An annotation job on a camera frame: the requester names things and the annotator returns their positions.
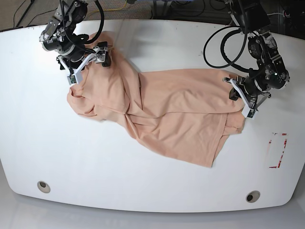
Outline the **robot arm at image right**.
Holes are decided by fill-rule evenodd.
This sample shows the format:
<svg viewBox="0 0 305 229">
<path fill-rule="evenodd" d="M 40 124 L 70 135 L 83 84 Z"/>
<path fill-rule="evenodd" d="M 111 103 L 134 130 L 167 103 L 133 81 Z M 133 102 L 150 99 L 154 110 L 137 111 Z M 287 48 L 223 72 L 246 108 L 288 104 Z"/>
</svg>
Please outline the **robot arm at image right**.
<svg viewBox="0 0 305 229">
<path fill-rule="evenodd" d="M 244 117 L 253 118 L 258 107 L 269 97 L 271 89 L 282 89 L 290 80 L 284 61 L 278 52 L 277 44 L 273 38 L 269 26 L 270 20 L 264 11 L 260 1 L 238 0 L 224 1 L 229 13 L 239 29 L 226 34 L 221 42 L 221 55 L 226 62 L 230 62 L 225 54 L 226 41 L 235 34 L 251 34 L 248 37 L 248 51 L 256 59 L 258 69 L 246 69 L 237 64 L 232 64 L 235 69 L 247 73 L 247 77 L 238 76 L 234 80 L 224 78 L 224 81 L 232 84 L 229 93 L 231 100 L 242 99 Z"/>
</svg>

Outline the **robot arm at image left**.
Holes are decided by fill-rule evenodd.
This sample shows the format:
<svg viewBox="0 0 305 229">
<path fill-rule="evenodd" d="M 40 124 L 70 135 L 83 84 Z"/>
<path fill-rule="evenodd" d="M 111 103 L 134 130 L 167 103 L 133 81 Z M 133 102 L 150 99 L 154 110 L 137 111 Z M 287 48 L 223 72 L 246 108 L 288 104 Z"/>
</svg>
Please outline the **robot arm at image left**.
<svg viewBox="0 0 305 229">
<path fill-rule="evenodd" d="M 60 0 L 56 12 L 42 31 L 39 41 L 44 50 L 56 51 L 56 60 L 61 70 L 67 71 L 70 84 L 82 81 L 81 71 L 91 62 L 100 63 L 102 67 L 111 65 L 109 46 L 107 42 L 93 44 L 102 34 L 104 26 L 104 11 L 99 1 L 94 1 L 100 13 L 100 25 L 96 34 L 90 38 L 88 34 L 76 35 L 76 25 L 82 22 L 88 12 L 88 3 L 84 0 Z"/>
</svg>

